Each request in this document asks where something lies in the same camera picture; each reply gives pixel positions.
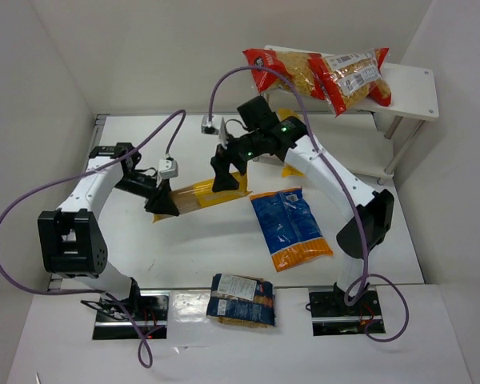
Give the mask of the large yellow spaghetti bag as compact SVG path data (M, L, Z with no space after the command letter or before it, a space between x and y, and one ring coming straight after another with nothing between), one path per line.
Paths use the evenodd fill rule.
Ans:
M162 180L160 183L164 189L171 189L170 196L176 204L180 215L188 214L196 210L201 210L207 207L216 206L233 200L244 198L250 194L248 191L247 174L241 175L239 172L233 172L232 175L239 182L237 190L227 190L222 192L213 192L213 179L208 179L193 185L173 190L170 185L170 180ZM173 218L168 215L154 215L154 222Z

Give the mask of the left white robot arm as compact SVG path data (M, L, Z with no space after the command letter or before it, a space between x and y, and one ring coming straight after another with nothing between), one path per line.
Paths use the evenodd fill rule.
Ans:
M140 289L134 278L121 273L108 261L108 248L98 225L102 209L115 189L143 198L152 214L177 216L170 199L170 179L178 164L165 156L154 174L138 170L142 156L129 142L96 146L89 154L86 173L70 196L56 210L38 217L43 265L47 272L75 278L107 299L116 298L134 306Z

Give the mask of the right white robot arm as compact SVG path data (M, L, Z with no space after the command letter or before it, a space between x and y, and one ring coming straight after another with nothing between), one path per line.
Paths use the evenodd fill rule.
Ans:
M201 131L216 134L219 144L210 164L214 169L213 192L237 190L234 167L246 174L247 164L263 154L273 155L304 174L342 212L346 224L336 241L346 256L346 264L336 282L351 305L364 294L369 277L368 257L380 245L391 227L394 196L376 191L345 168L310 132L306 121L295 116L279 119L262 96L238 108L246 133L234 137L223 117L207 114Z

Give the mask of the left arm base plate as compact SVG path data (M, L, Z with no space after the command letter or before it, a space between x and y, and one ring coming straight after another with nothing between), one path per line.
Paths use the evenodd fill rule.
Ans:
M168 290L142 290L140 309L130 310L135 323L148 339L166 339L167 318L170 303ZM120 309L106 300L88 302L87 306L96 310L92 339L97 341L135 340L137 332L128 318L120 314Z

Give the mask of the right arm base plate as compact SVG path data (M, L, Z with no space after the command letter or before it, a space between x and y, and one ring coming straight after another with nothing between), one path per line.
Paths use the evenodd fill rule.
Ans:
M335 286L308 289L305 308L311 314L313 336L384 334L382 310L375 289L368 289L353 306L344 303L344 295Z

